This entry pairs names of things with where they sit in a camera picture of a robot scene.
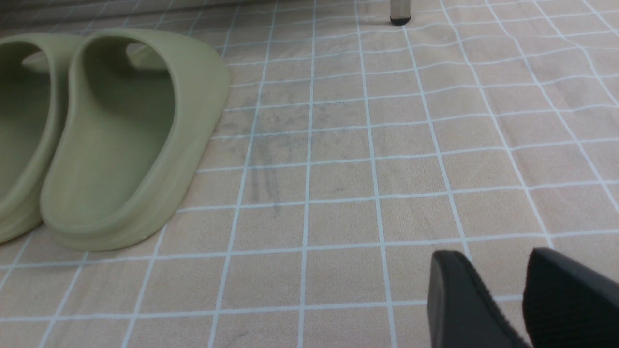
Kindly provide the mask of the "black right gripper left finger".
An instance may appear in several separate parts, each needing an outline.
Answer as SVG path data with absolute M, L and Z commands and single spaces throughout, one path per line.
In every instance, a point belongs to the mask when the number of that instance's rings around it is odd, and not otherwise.
M 431 256 L 427 320 L 433 348 L 528 348 L 462 253 Z

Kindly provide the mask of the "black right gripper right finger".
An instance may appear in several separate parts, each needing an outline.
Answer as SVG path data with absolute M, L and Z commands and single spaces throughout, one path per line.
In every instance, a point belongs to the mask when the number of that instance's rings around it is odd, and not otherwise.
M 529 256 L 522 311 L 535 348 L 616 348 L 617 282 L 547 247 Z

